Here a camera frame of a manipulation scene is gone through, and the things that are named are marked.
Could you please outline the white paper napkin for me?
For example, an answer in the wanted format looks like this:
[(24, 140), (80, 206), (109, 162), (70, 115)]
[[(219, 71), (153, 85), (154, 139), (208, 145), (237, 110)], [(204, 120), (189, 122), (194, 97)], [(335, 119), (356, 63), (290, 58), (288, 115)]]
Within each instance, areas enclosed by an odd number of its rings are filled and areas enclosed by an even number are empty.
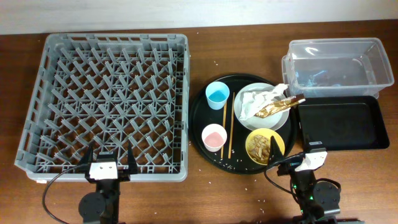
[(260, 112), (263, 107), (274, 102), (288, 88), (286, 84), (278, 84), (269, 91), (245, 91), (242, 97), (241, 112), (238, 119), (247, 120)]

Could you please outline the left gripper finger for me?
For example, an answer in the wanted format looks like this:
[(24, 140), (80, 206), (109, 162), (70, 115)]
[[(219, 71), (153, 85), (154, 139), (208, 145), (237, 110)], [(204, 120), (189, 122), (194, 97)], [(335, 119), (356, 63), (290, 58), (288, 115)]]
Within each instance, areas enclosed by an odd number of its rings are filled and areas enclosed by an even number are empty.
[(83, 157), (80, 159), (78, 165), (83, 168), (88, 165), (93, 161), (93, 143), (90, 143), (88, 146), (88, 150), (85, 152)]
[(127, 146), (127, 163), (128, 163), (128, 170), (130, 174), (137, 174), (138, 173), (138, 168), (137, 168), (137, 162), (135, 160), (133, 151), (132, 151), (132, 145), (129, 142)]

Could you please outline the pink plastic cup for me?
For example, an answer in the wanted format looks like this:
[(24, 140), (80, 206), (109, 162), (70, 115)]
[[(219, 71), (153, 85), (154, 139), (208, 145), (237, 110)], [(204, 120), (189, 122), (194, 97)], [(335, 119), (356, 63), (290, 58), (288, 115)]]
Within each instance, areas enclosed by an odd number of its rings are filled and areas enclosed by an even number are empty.
[(217, 152), (224, 146), (227, 132), (219, 124), (209, 124), (203, 129), (201, 139), (208, 151)]

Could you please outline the yellow bowl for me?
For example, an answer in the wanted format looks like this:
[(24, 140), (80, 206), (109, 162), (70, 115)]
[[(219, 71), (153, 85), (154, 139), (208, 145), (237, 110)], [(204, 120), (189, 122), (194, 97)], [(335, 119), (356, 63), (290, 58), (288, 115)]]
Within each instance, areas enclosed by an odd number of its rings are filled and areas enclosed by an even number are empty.
[(252, 131), (246, 138), (246, 152), (252, 161), (267, 165), (271, 154), (271, 137), (274, 137), (279, 151), (284, 154), (285, 144), (282, 137), (271, 129), (260, 128)]

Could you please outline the brown food scraps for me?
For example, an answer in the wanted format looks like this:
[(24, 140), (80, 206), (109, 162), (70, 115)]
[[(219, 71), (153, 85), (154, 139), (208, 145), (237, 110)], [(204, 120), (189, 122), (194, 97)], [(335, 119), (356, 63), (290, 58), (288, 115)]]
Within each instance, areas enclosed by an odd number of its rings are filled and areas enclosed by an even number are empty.
[(262, 135), (255, 135), (248, 142), (248, 153), (258, 163), (265, 164), (270, 154), (271, 142)]

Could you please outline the light blue plastic cup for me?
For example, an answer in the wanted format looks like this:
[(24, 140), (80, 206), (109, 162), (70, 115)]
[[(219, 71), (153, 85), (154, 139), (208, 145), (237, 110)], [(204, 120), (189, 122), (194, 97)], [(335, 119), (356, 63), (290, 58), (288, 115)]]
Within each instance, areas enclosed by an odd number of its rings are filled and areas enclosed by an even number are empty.
[(212, 82), (205, 89), (208, 106), (213, 110), (220, 110), (229, 98), (229, 88), (223, 82)]

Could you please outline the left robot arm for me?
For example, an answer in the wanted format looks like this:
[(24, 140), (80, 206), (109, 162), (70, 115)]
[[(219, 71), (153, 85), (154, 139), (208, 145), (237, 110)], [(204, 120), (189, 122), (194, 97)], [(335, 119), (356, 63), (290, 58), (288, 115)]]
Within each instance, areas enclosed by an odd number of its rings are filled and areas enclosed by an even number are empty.
[(93, 155), (93, 145), (80, 160), (80, 169), (85, 179), (96, 185), (94, 192), (86, 194), (79, 203), (78, 211), (83, 223), (118, 223), (120, 183), (129, 182), (131, 176), (138, 173), (137, 162), (132, 146), (127, 146), (127, 167), (118, 169), (115, 152), (101, 152)]

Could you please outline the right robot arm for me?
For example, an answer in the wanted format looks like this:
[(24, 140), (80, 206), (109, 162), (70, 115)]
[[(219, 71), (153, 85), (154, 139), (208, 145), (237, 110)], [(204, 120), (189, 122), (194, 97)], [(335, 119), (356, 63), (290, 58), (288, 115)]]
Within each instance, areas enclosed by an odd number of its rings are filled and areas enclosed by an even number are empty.
[(277, 188), (291, 194), (300, 207), (301, 215), (292, 223), (336, 223), (340, 213), (340, 183), (326, 178), (316, 178), (315, 171), (324, 165), (327, 151), (321, 141), (307, 144), (308, 151), (284, 157), (275, 137), (271, 137), (271, 154), (267, 170), (277, 168), (277, 175), (290, 177), (290, 189), (285, 189), (269, 177), (266, 179)]

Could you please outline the wooden chopstick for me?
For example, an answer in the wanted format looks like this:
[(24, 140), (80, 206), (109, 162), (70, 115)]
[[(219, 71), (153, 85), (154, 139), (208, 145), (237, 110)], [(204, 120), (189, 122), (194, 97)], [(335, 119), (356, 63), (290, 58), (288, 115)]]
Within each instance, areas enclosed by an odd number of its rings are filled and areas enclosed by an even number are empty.
[[(224, 107), (223, 107), (223, 129), (224, 129), (224, 131), (225, 131), (225, 133), (226, 133), (226, 130), (225, 130), (225, 127), (226, 127), (226, 111), (227, 111), (227, 101), (225, 102), (225, 104), (224, 104)], [(220, 154), (220, 157), (221, 157), (221, 159), (223, 159), (223, 153), (224, 153), (224, 144), (222, 145), (222, 147), (221, 147), (221, 154)]]
[(234, 101), (235, 101), (235, 92), (233, 92), (233, 100), (231, 107), (231, 121), (230, 121), (230, 130), (229, 130), (229, 144), (228, 144), (228, 159), (231, 158), (232, 154), (232, 143), (233, 143), (233, 128), (234, 128)]

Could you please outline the gold foil snack wrapper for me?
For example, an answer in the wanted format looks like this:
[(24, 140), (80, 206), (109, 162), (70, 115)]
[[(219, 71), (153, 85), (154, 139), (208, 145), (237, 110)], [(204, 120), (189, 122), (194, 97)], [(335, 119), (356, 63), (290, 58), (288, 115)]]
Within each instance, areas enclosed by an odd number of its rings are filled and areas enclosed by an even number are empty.
[(305, 101), (303, 94), (290, 96), (283, 100), (274, 101), (255, 114), (255, 117), (266, 118), (276, 113), (288, 111), (291, 107), (297, 106)]

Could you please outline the white round plate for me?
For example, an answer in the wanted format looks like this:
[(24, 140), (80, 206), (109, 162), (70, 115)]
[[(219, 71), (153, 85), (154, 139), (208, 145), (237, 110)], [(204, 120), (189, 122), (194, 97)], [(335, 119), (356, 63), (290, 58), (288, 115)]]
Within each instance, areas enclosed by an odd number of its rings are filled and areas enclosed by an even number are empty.
[(242, 102), (243, 102), (243, 93), (247, 91), (270, 91), (274, 88), (273, 85), (268, 83), (252, 83), (243, 87), (234, 99), (234, 115), (238, 119), (238, 121), (247, 129), (253, 131), (259, 128), (267, 128), (273, 131), (281, 128), (289, 117), (289, 111), (279, 112), (277, 114), (273, 114), (270, 117), (259, 118), (252, 117), (245, 121), (239, 119), (239, 115), (242, 111)]

